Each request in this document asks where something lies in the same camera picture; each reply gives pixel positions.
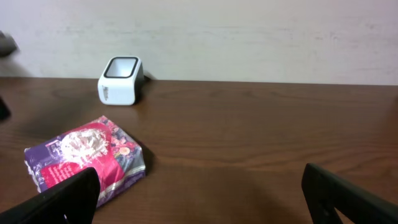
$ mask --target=floral packaging design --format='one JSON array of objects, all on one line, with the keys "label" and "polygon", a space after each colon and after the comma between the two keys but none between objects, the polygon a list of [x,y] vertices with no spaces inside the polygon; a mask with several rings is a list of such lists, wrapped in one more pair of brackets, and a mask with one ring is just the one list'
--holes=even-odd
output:
[{"label": "floral packaging design", "polygon": [[105,116],[25,149],[25,163],[39,192],[94,167],[101,186],[97,207],[145,177],[142,148]]}]

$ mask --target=white plastic container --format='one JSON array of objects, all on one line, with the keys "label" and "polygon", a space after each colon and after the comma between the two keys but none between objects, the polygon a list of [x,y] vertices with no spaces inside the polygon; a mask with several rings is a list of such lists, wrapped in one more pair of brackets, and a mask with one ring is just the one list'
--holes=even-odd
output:
[{"label": "white plastic container", "polygon": [[141,94],[144,72],[139,57],[114,57],[98,80],[98,95],[106,105],[133,105]]}]

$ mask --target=brown table surface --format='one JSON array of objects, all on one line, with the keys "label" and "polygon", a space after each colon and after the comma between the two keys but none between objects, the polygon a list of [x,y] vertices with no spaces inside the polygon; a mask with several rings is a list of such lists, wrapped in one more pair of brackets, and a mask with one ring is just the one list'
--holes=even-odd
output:
[{"label": "brown table surface", "polygon": [[0,211],[37,194],[26,147],[101,115],[153,154],[93,223],[311,223],[308,162],[398,203],[398,86],[152,81],[106,106],[96,82],[0,78]]}]

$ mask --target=black object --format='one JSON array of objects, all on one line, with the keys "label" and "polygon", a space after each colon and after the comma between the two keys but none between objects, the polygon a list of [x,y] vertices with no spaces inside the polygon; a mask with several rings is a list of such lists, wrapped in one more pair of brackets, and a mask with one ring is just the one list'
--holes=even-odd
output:
[{"label": "black object", "polygon": [[8,57],[18,49],[14,39],[0,31],[0,58]]},{"label": "black object", "polygon": [[336,209],[354,223],[398,223],[398,207],[315,164],[307,164],[302,189],[315,224],[342,223]]},{"label": "black object", "polygon": [[4,101],[0,98],[0,121],[8,118],[11,115]]},{"label": "black object", "polygon": [[89,167],[28,201],[0,214],[0,223],[89,224],[100,194],[100,181]]}]

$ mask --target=pink label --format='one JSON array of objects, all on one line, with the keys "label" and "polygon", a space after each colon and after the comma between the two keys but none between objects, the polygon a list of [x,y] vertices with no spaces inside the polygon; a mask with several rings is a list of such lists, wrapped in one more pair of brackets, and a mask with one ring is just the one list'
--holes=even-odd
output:
[{"label": "pink label", "polygon": [[99,129],[104,132],[104,136],[106,138],[105,141],[107,142],[107,152],[105,152],[105,154],[102,153],[100,156],[97,156],[94,159],[89,159],[89,161],[83,165],[64,161],[60,164],[53,164],[44,167],[41,170],[41,173],[48,187],[54,186],[55,184],[67,179],[83,169],[86,169],[87,167],[94,167],[97,171],[99,182],[101,184],[101,191],[123,178],[124,172],[112,154],[111,131],[109,128],[102,123],[90,123],[71,130],[65,134],[83,129]]}]

